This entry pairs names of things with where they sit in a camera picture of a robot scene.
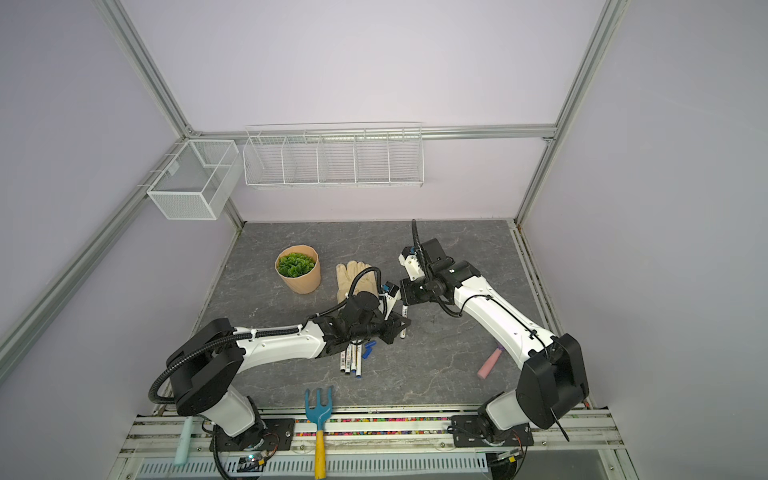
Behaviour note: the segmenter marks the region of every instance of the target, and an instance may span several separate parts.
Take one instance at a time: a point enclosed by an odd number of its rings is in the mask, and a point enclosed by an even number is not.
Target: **green succulent plant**
[[[280,258],[277,271],[282,276],[296,278],[307,275],[313,268],[315,268],[315,260],[312,257],[308,257],[303,253],[288,253]]]

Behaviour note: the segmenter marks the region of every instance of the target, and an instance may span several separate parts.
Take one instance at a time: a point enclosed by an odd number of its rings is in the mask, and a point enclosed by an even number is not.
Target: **pink handle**
[[[491,356],[489,356],[488,359],[485,360],[485,363],[482,364],[482,367],[478,371],[478,377],[485,380],[485,377],[487,377],[488,374],[491,372],[491,370],[493,370],[493,366],[496,365],[496,361],[500,356],[502,356],[501,347],[494,350]]]

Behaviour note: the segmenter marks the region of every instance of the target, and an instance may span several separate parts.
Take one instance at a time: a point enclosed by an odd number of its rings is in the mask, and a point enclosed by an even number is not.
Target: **glove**
[[[339,292],[336,294],[337,302],[341,303],[346,298],[346,294],[352,286],[352,280],[355,279],[358,273],[369,266],[367,263],[356,262],[355,260],[346,265],[343,263],[336,265],[336,281],[339,284]],[[376,287],[376,275],[374,272],[368,272],[358,280],[354,293],[358,292],[370,292],[376,295],[376,298],[379,298],[379,289]]]

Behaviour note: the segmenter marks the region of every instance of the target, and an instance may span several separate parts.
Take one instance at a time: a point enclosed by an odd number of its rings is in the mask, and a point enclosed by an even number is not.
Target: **white wall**
[[[554,123],[604,0],[125,0],[188,120]]]
[[[0,334],[175,138],[88,0],[0,6]],[[0,478],[106,476],[232,239],[147,204],[0,385]]]
[[[424,142],[422,187],[254,190],[233,194],[250,222],[511,218],[544,152],[541,138]]]
[[[768,5],[635,0],[524,225],[640,478],[765,478]]]
[[[0,6],[0,334],[175,141],[88,0]]]
[[[106,478],[232,235],[227,218],[174,222],[146,202],[0,385],[0,478]]]

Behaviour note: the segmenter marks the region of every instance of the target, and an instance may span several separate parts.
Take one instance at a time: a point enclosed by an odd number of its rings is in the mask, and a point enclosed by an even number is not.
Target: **wire basket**
[[[216,220],[243,164],[232,140],[188,140],[147,189],[169,220]]]
[[[277,130],[285,127],[281,125],[246,127],[246,184],[261,189],[424,183],[420,124],[338,126],[287,126],[292,127],[290,130]]]

